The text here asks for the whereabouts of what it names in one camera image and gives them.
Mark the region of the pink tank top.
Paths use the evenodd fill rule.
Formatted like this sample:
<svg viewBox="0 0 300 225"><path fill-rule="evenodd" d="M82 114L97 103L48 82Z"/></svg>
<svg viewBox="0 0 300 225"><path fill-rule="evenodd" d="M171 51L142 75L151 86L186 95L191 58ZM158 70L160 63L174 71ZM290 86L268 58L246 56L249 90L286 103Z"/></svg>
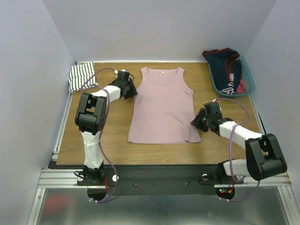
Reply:
<svg viewBox="0 0 300 225"><path fill-rule="evenodd" d="M184 80L184 69L141 69L142 81L134 97L128 142L139 144L199 143L193 90Z"/></svg>

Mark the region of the black white striped tank top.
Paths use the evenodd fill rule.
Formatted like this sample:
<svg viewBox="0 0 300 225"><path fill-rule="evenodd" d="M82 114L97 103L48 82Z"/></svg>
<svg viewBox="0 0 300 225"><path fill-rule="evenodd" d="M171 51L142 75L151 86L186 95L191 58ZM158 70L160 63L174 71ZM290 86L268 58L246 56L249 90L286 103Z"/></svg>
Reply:
<svg viewBox="0 0 300 225"><path fill-rule="evenodd" d="M98 86L94 74L95 67L92 61L71 66L68 78L68 91L71 93L79 92L83 85L84 90Z"/></svg>

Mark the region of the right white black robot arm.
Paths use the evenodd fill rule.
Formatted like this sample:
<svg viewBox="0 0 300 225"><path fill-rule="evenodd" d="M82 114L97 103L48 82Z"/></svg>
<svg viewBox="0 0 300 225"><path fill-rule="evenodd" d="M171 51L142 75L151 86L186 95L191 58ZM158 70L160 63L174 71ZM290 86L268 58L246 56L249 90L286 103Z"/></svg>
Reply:
<svg viewBox="0 0 300 225"><path fill-rule="evenodd" d="M229 139L230 148L236 143L245 150L245 159L233 159L233 153L230 152L229 160L218 164L216 179L221 183L231 178L239 183L246 176L261 181L287 171L287 163L276 136L250 131L232 119L224 118L216 99L200 109L191 125L203 132L211 131Z"/></svg>

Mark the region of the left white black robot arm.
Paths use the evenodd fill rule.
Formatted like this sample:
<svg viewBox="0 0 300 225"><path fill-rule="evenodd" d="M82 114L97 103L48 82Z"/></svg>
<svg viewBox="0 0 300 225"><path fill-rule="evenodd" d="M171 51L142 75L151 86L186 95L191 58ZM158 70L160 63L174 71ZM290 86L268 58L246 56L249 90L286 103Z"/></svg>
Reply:
<svg viewBox="0 0 300 225"><path fill-rule="evenodd" d="M116 79L110 84L93 93L84 92L79 100L75 124L81 132L85 153L83 169L75 172L79 186L99 186L107 181L100 141L110 103L137 95L133 75L126 70L115 70L114 73Z"/></svg>

